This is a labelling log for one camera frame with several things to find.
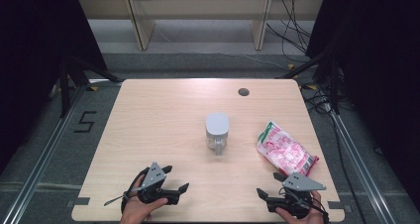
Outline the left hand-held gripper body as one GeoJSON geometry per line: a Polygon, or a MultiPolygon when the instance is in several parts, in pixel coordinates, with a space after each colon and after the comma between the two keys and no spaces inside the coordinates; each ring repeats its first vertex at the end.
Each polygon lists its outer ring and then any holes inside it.
{"type": "Polygon", "coordinates": [[[162,167],[153,162],[147,169],[146,176],[139,184],[137,190],[138,197],[143,203],[152,203],[160,198],[167,199],[167,205],[176,205],[179,201],[180,193],[178,190],[165,190],[162,185],[167,173],[162,171],[162,167]]]}

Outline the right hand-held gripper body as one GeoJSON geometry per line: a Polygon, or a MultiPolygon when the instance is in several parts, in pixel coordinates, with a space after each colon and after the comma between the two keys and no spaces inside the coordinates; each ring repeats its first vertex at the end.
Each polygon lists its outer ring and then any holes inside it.
{"type": "Polygon", "coordinates": [[[288,211],[296,218],[304,218],[313,206],[312,190],[326,190],[326,186],[304,174],[294,172],[281,181],[279,197],[268,197],[265,200],[267,210],[274,212],[276,208],[288,211]]]}

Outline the pink and white plastic bag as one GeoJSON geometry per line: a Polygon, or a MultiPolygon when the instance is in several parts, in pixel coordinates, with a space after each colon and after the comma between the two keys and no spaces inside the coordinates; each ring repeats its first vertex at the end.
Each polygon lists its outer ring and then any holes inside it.
{"type": "Polygon", "coordinates": [[[319,160],[272,121],[259,135],[257,150],[285,175],[295,172],[308,175],[319,160]]]}

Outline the clear jar with grey lid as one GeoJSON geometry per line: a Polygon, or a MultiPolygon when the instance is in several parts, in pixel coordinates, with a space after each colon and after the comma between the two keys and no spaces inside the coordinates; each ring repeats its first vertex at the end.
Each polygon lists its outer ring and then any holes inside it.
{"type": "Polygon", "coordinates": [[[211,113],[206,117],[206,144],[207,147],[215,152],[216,156],[221,156],[227,144],[229,136],[230,122],[225,113],[211,113]]]}

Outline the person's right hand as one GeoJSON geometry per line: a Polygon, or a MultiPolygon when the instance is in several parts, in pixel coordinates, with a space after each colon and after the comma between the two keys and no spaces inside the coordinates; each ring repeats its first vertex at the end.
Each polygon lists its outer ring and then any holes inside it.
{"type": "Polygon", "coordinates": [[[282,208],[276,208],[275,212],[287,224],[324,224],[323,213],[321,212],[321,195],[318,191],[312,190],[313,206],[309,209],[309,213],[301,219],[293,217],[288,211],[282,208]]]}

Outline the black metal stand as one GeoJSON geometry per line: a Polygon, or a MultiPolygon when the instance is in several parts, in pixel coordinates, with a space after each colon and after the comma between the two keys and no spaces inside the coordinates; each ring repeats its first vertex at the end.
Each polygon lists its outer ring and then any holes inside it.
{"type": "Polygon", "coordinates": [[[288,72],[280,79],[292,78],[301,72],[307,70],[309,67],[317,64],[313,79],[316,83],[323,84],[327,80],[330,81],[330,105],[334,112],[340,113],[338,106],[338,62],[336,60],[337,50],[328,46],[324,51],[306,61],[298,68],[288,72]]]}
{"type": "Polygon", "coordinates": [[[70,109],[70,96],[68,79],[71,78],[76,86],[84,86],[89,80],[84,73],[85,70],[93,71],[112,82],[123,82],[111,74],[106,68],[100,68],[94,64],[76,56],[67,56],[59,64],[59,84],[61,89],[61,117],[64,117],[70,109]]]}

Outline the dark curtain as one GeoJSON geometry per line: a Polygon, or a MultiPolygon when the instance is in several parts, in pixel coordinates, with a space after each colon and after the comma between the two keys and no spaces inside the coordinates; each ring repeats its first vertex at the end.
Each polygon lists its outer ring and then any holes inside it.
{"type": "Polygon", "coordinates": [[[59,78],[80,58],[105,70],[79,0],[0,0],[0,173],[23,144],[59,78]]]}
{"type": "Polygon", "coordinates": [[[420,0],[323,0],[307,55],[327,48],[396,177],[420,211],[420,0]]]}

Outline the light wooden shelf unit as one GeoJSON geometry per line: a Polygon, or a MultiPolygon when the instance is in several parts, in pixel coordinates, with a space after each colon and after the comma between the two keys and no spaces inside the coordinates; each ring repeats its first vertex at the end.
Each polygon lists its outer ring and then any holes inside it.
{"type": "Polygon", "coordinates": [[[323,0],[78,0],[88,19],[129,20],[144,51],[157,20],[247,20],[256,50],[263,48],[266,22],[316,20],[323,0]]]}

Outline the dark table edge bracket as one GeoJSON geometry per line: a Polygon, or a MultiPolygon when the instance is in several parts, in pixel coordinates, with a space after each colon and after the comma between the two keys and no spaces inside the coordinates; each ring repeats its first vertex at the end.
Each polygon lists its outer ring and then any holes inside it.
{"type": "Polygon", "coordinates": [[[65,207],[72,208],[75,205],[88,205],[90,201],[90,197],[77,197],[73,200],[68,200],[66,202],[65,207]]]}
{"type": "Polygon", "coordinates": [[[344,204],[341,201],[329,201],[328,206],[330,209],[342,209],[346,213],[353,212],[353,208],[351,205],[344,204]]]}

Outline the aluminium floor rail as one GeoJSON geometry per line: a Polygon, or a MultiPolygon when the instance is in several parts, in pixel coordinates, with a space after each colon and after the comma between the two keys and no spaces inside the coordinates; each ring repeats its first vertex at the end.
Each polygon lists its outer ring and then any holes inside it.
{"type": "Polygon", "coordinates": [[[360,155],[341,116],[332,112],[331,117],[334,124],[337,126],[336,131],[339,134],[344,149],[349,156],[350,162],[358,175],[361,185],[365,190],[367,198],[369,199],[379,222],[381,224],[396,224],[396,219],[391,213],[389,205],[387,204],[383,194],[380,192],[378,185],[373,180],[372,175],[368,171],[368,167],[360,155]]]}
{"type": "Polygon", "coordinates": [[[49,165],[53,154],[61,141],[62,136],[69,124],[70,119],[73,116],[76,105],[80,98],[84,94],[86,87],[77,87],[70,100],[68,110],[58,119],[56,126],[45,145],[42,153],[40,154],[35,166],[30,172],[29,177],[22,184],[17,197],[12,202],[5,217],[0,221],[0,224],[19,224],[23,214],[25,213],[27,206],[29,205],[35,190],[42,179],[47,166],[49,165]]]}

